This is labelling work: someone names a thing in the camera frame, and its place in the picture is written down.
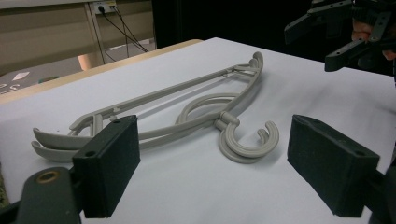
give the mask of floor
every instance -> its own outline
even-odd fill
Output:
[[[148,51],[156,49],[154,39],[140,41],[140,44]],[[126,59],[128,55],[133,57],[141,53],[144,53],[144,51],[137,48],[134,44],[128,44],[128,51],[126,45],[117,46],[106,50],[105,57],[107,62],[112,63]],[[64,77],[81,71],[78,57],[74,57],[10,72],[0,77],[0,94],[20,90],[53,78]]]

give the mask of desk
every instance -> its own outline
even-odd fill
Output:
[[[389,167],[395,143],[396,104],[393,77],[349,68],[324,72],[324,64],[220,38],[197,42],[133,64],[123,64],[0,106],[0,160],[8,197],[21,197],[24,180],[51,166],[33,151],[32,129],[68,133],[80,115],[201,77],[240,63],[254,52],[264,58],[254,94],[236,109],[240,143],[254,146],[267,120],[280,133],[274,151],[253,164],[226,159],[219,151],[219,131],[199,130],[170,144],[142,151],[141,163],[111,218],[83,223],[367,223],[340,218],[287,162],[291,116],[305,115],[331,125],[381,156],[378,170]],[[195,97],[237,91],[237,79],[218,79],[131,113],[139,132],[172,125]]]

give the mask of electrical outlet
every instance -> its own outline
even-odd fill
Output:
[[[99,10],[99,7],[103,7],[105,13],[115,12],[116,10],[112,7],[116,7],[116,1],[100,1],[100,2],[93,2],[93,8],[95,10],[95,14],[102,14]]]

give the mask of person's hand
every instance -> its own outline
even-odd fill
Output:
[[[353,22],[352,40],[357,40],[361,38],[367,41],[369,39],[370,33],[373,31],[373,26],[355,19],[353,19],[352,22]],[[394,36],[396,41],[396,23],[389,27],[388,35]],[[382,54],[388,61],[396,59],[396,53],[394,53],[390,49],[383,50]]]

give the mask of screw hole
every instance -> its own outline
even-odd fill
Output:
[[[366,154],[364,154],[363,152],[360,151],[355,151],[355,154],[358,156],[365,156]]]
[[[46,184],[49,183],[51,181],[54,181],[55,179],[57,179],[59,176],[59,172],[56,171],[48,171],[44,174],[41,174],[37,179],[37,183],[39,184]]]
[[[95,152],[94,152],[94,151],[89,151],[89,152],[85,153],[85,156],[86,156],[86,157],[91,157],[91,156],[93,156],[93,155],[95,155]]]

